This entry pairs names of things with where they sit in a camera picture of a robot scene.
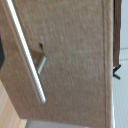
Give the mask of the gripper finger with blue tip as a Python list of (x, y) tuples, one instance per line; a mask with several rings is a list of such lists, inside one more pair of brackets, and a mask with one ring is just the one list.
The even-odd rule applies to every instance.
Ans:
[(1, 38), (0, 38), (0, 66), (2, 66), (4, 60), (5, 60), (4, 50), (3, 50), (2, 41), (1, 41)]

